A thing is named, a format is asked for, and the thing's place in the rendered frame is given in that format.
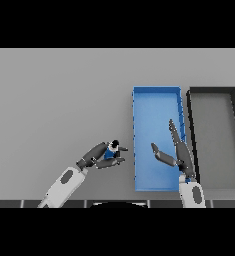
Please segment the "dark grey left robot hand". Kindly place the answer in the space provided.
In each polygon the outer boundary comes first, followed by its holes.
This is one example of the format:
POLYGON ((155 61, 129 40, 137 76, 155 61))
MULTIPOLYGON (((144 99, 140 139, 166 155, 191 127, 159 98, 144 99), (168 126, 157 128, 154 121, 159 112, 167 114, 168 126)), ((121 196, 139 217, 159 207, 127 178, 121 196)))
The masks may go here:
POLYGON ((124 161, 124 158, 120 156, 121 151, 127 151, 127 148, 119 145, 119 156, 117 158, 104 159, 104 154, 109 142, 101 142, 90 149, 80 160, 76 162, 76 165, 80 170, 87 167, 96 166, 97 169, 109 168, 115 165, 119 165, 124 161))

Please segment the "blue bin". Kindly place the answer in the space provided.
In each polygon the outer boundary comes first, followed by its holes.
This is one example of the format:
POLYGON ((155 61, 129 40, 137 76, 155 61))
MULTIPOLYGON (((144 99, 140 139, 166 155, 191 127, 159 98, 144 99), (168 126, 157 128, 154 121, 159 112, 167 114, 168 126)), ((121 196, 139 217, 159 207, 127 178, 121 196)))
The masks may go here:
POLYGON ((179 169, 155 158, 151 144, 176 157, 169 131, 172 119, 181 140, 186 140, 183 100, 179 86, 134 86, 133 155, 135 190, 143 192, 176 192, 179 189, 179 169))

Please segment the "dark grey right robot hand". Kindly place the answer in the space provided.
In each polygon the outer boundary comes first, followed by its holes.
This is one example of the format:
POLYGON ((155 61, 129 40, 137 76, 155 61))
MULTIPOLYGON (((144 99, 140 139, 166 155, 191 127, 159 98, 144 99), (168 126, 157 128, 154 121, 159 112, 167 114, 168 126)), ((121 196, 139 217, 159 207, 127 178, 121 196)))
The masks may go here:
POLYGON ((172 157, 160 151, 155 143, 151 143, 151 147, 155 158, 171 167, 178 166, 179 170, 185 175, 187 179, 196 177, 194 166, 192 163, 190 151, 187 144, 180 139, 177 128, 172 119, 169 120, 169 130, 175 147, 176 157, 172 157))

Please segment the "dark grey bin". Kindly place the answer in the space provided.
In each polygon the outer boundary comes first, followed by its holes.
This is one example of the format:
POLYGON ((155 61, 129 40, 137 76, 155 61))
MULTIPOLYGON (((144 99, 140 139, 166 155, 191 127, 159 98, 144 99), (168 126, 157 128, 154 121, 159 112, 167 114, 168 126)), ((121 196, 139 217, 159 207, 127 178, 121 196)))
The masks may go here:
POLYGON ((235 87, 190 87, 186 96, 201 185, 235 189, 235 87))

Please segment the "blue pipe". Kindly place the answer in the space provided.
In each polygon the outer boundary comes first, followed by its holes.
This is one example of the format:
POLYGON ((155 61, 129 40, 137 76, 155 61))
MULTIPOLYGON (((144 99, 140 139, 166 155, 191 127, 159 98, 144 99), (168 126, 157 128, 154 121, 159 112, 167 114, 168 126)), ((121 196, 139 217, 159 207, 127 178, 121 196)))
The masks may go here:
POLYGON ((104 159, 117 158, 119 156, 119 141, 113 140, 108 143, 104 159))

